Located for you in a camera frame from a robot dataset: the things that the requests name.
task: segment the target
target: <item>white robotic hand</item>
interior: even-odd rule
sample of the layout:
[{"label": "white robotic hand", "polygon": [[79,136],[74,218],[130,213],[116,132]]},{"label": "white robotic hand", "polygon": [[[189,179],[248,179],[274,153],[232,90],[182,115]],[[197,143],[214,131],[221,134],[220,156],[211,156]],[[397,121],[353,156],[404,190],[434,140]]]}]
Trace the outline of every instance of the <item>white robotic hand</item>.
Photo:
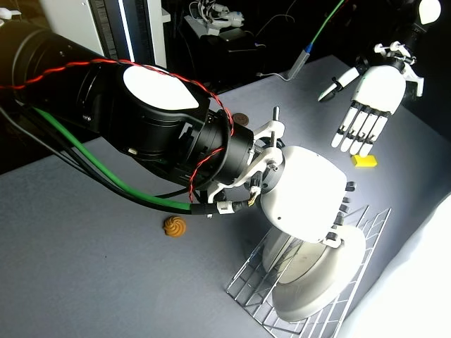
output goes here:
[{"label": "white robotic hand", "polygon": [[388,118],[400,105],[406,90],[406,81],[416,82],[416,95],[423,94],[424,79],[416,76],[412,70],[410,65],[414,64],[416,59],[404,45],[399,42],[393,42],[388,47],[377,44],[374,52],[398,62],[373,66],[366,72],[364,68],[351,68],[339,79],[333,78],[334,84],[318,98],[318,101],[324,101],[362,75],[352,96],[351,107],[331,143],[334,148],[341,144],[341,151],[349,151],[352,155],[359,154],[362,157],[369,154]]}]

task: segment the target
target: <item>red wire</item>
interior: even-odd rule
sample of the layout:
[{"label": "red wire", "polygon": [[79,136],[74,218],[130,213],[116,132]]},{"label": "red wire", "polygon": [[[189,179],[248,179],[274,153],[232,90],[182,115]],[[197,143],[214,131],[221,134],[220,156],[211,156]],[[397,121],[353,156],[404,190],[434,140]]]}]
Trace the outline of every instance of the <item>red wire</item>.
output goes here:
[{"label": "red wire", "polygon": [[[216,101],[216,103],[225,111],[225,113],[227,114],[227,117],[228,117],[228,122],[230,123],[230,136],[233,136],[233,118],[232,118],[232,114],[231,114],[230,110],[223,105],[223,103],[219,99],[218,95],[216,95],[212,91],[208,90],[202,83],[200,83],[199,81],[196,81],[196,80],[187,79],[186,77],[183,77],[182,75],[179,75],[179,74],[165,72],[161,69],[152,67],[151,65],[140,65],[139,63],[135,63],[130,60],[120,59],[120,60],[116,61],[116,60],[109,60],[106,58],[93,58],[90,61],[73,61],[73,62],[69,62],[69,63],[65,64],[62,67],[46,69],[41,75],[34,77],[32,79],[26,80],[23,84],[0,86],[0,89],[21,90],[21,89],[24,89],[27,85],[31,85],[32,83],[39,82],[44,77],[46,77],[48,74],[58,73],[58,72],[61,72],[65,69],[68,69],[68,68],[74,67],[74,66],[85,66],[85,65],[90,65],[90,64],[94,64],[94,63],[111,63],[111,64],[124,63],[124,64],[128,64],[128,65],[137,65],[139,67],[144,67],[149,70],[153,70],[154,72],[157,72],[158,74],[175,77],[183,82],[192,83],[192,84],[198,86],[204,92],[206,92],[208,95],[210,95]],[[193,173],[190,176],[189,198],[190,198],[191,203],[192,203],[192,192],[194,190],[193,182],[194,182],[194,178],[196,177],[197,171],[199,170],[199,168],[201,167],[202,164],[207,162],[212,156],[216,155],[217,153],[219,153],[222,150],[224,150],[223,147],[217,148],[217,149],[213,150],[211,152],[211,154],[209,154],[206,158],[204,158],[203,160],[198,162],[196,168],[194,169]]]},{"label": "red wire", "polygon": [[194,177],[196,176],[197,171],[199,170],[199,168],[201,167],[202,164],[207,162],[212,156],[216,155],[217,153],[221,152],[222,150],[224,150],[223,147],[213,150],[210,155],[208,155],[206,158],[204,158],[203,160],[198,162],[198,164],[196,165],[196,168],[194,169],[194,171],[192,172],[192,174],[190,176],[190,190],[189,190],[188,196],[190,198],[191,203],[192,203],[192,192],[194,190],[194,186],[192,183],[194,182]]}]

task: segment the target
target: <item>white fabric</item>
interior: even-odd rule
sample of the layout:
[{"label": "white fabric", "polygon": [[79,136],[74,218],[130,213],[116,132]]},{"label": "white fabric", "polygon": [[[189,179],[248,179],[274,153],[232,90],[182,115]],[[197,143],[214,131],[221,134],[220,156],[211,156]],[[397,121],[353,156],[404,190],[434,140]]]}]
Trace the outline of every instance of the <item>white fabric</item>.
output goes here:
[{"label": "white fabric", "polygon": [[451,337],[451,195],[409,238],[339,338]]}]

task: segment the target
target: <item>robot finger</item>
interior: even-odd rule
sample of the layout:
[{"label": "robot finger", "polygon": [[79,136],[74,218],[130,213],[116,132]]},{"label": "robot finger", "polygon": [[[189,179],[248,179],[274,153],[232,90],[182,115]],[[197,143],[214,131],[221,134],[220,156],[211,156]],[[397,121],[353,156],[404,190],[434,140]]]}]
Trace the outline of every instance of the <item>robot finger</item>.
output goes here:
[{"label": "robot finger", "polygon": [[366,118],[364,125],[362,126],[359,133],[357,134],[357,137],[352,143],[350,149],[351,155],[355,155],[359,152],[360,148],[364,144],[366,138],[368,137],[370,131],[373,129],[373,126],[378,119],[379,111],[374,110],[370,107],[366,107],[365,111],[368,113],[368,117]]},{"label": "robot finger", "polygon": [[343,153],[345,153],[346,151],[349,150],[352,142],[354,141],[358,132],[362,128],[362,125],[364,124],[367,117],[368,117],[368,113],[366,112],[366,107],[363,107],[363,109],[360,110],[359,114],[355,118],[354,123],[352,123],[350,131],[347,133],[346,138],[343,140],[343,143],[341,144],[340,150]]},{"label": "robot finger", "polygon": [[336,148],[343,140],[343,137],[345,136],[347,129],[352,124],[352,121],[354,120],[357,112],[361,107],[362,105],[357,103],[356,101],[352,102],[350,109],[347,111],[345,119],[343,120],[343,122],[341,122],[341,125],[338,128],[337,133],[335,134],[335,136],[332,139],[332,142],[330,143],[332,147]]},{"label": "robot finger", "polygon": [[376,123],[374,123],[373,129],[370,131],[369,136],[366,138],[363,146],[360,149],[359,155],[361,157],[368,156],[371,148],[373,148],[374,142],[378,139],[379,135],[382,132],[382,129],[385,127],[389,116],[390,113],[388,112],[379,113],[379,117],[376,120]]}]

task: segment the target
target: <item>wire rack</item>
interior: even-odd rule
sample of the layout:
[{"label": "wire rack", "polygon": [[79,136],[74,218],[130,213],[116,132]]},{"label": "wire rack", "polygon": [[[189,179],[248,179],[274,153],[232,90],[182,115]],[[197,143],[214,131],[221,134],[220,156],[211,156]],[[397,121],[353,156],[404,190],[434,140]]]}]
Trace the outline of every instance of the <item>wire rack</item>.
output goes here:
[{"label": "wire rack", "polygon": [[[299,322],[285,322],[277,316],[272,304],[271,292],[297,253],[289,253],[290,248],[299,241],[291,243],[285,250],[289,254],[282,256],[267,273],[261,261],[266,234],[233,276],[226,292],[275,338],[336,338],[391,213],[388,208],[365,220],[368,209],[369,206],[363,206],[345,217],[346,225],[355,225],[365,234],[366,251],[362,264],[348,286],[318,313]],[[283,263],[285,267],[279,272]]]}]

